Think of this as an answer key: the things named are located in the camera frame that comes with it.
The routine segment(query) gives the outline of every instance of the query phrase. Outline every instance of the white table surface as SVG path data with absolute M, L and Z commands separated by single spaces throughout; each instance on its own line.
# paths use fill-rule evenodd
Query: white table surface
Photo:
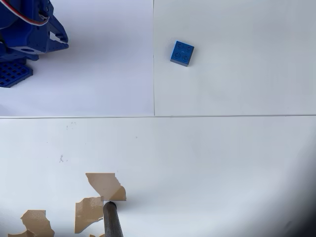
M 155 0 L 155 114 L 316 114 L 315 0 Z M 170 62 L 176 40 L 195 46 Z
M 115 172 L 124 237 L 263 237 L 315 200 L 315 117 L 0 119 L 0 236 L 44 209 L 74 234 L 86 172 Z

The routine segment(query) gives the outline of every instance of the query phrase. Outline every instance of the lego stud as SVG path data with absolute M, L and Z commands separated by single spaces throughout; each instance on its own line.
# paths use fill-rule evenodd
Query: lego stud
M 176 41 L 170 61 L 187 67 L 190 63 L 193 50 L 193 46 Z

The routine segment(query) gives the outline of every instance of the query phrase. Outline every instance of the brown tape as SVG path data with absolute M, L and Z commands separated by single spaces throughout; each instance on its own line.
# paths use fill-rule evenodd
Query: brown tape
M 36 237 L 53 237 L 55 234 L 46 218 L 45 210 L 27 210 L 21 220 L 26 229 Z
M 8 237 L 35 237 L 34 234 L 30 231 L 25 231 L 24 233 L 17 234 L 17 235 L 10 235 L 8 234 Z
M 104 201 L 126 201 L 126 191 L 115 173 L 86 173 L 90 185 Z
M 92 223 L 103 219 L 103 201 L 100 197 L 84 198 L 76 203 L 75 234 L 81 233 Z

